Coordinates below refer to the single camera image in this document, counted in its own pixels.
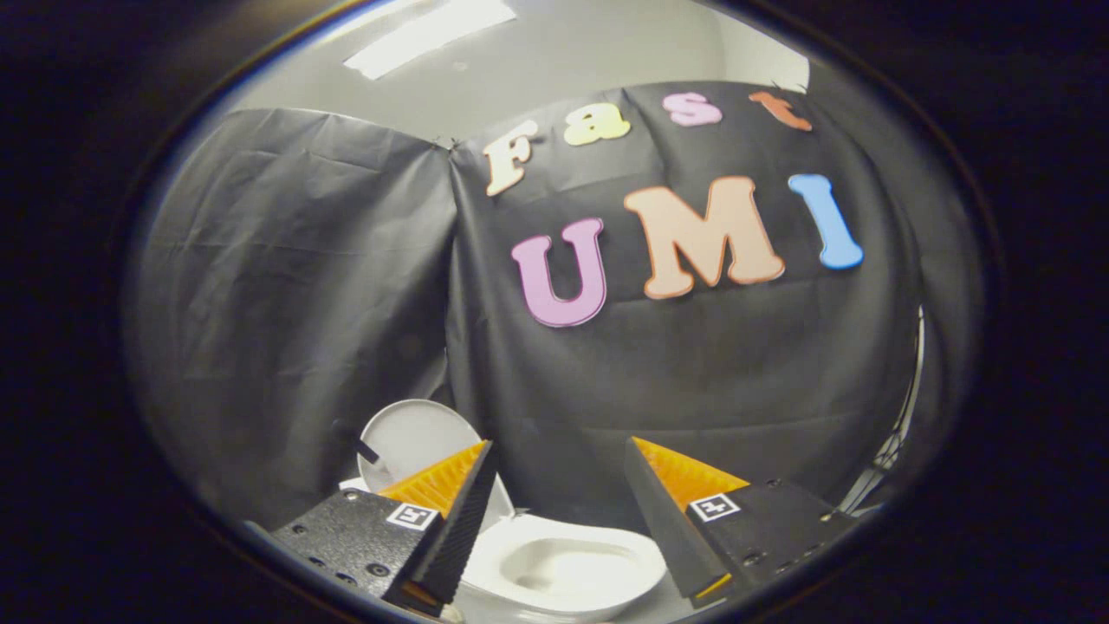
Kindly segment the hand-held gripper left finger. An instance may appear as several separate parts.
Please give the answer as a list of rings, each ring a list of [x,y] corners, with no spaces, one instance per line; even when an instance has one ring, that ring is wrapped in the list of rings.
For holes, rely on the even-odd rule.
[[[495,481],[494,443],[479,441],[379,492],[343,487],[269,535],[321,575],[435,618],[455,599]]]

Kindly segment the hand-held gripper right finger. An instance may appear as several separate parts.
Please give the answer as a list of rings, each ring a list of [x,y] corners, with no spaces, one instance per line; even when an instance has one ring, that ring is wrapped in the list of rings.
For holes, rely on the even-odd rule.
[[[749,482],[639,436],[625,441],[623,473],[694,608],[776,585],[859,521],[784,479]]]

